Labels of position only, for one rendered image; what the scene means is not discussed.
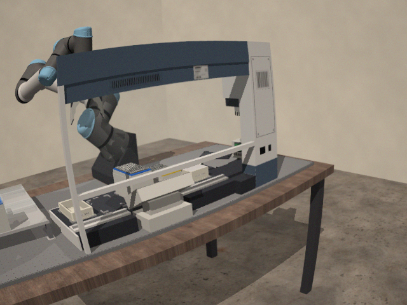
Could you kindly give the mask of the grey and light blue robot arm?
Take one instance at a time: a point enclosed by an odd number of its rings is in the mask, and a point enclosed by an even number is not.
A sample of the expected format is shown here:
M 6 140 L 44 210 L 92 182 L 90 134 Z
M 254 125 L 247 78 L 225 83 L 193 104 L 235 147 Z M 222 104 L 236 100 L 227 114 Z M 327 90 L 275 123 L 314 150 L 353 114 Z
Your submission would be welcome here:
M 26 104 L 40 90 L 57 91 L 56 57 L 72 53 L 92 51 L 92 28 L 80 27 L 74 30 L 73 36 L 62 38 L 53 45 L 53 53 L 47 62 L 33 60 L 25 70 L 15 88 L 16 99 Z

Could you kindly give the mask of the yellow tip rack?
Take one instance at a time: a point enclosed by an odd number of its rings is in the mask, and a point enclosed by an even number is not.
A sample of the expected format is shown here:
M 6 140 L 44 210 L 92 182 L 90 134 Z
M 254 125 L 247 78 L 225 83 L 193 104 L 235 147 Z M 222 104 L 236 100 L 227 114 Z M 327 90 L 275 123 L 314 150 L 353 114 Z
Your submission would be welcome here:
M 176 171 L 176 172 L 172 172 L 172 173 L 170 173 L 170 174 L 167 174 L 167 175 L 162 175 L 162 176 L 160 176 L 160 177 L 154 178 L 153 181 L 154 181 L 154 183 L 156 183 L 156 182 L 159 182 L 159 181 L 162 181 L 162 180 L 165 180 L 165 179 L 169 179 L 169 178 L 172 178 L 172 177 L 181 175 L 181 174 L 182 174 L 182 173 L 181 173 L 181 170 L 179 170 L 179 171 Z

